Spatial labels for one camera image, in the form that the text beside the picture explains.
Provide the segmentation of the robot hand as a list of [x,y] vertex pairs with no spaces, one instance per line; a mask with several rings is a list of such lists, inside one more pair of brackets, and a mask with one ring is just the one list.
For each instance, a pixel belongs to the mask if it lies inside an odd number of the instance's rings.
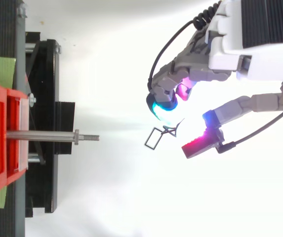
[[203,115],[203,135],[183,145],[186,158],[215,148],[222,154],[250,139],[225,143],[221,126],[250,112],[283,117],[283,0],[221,0],[188,22],[196,29],[186,47],[148,78],[150,111],[173,111],[200,81],[277,80],[279,93],[241,96]]

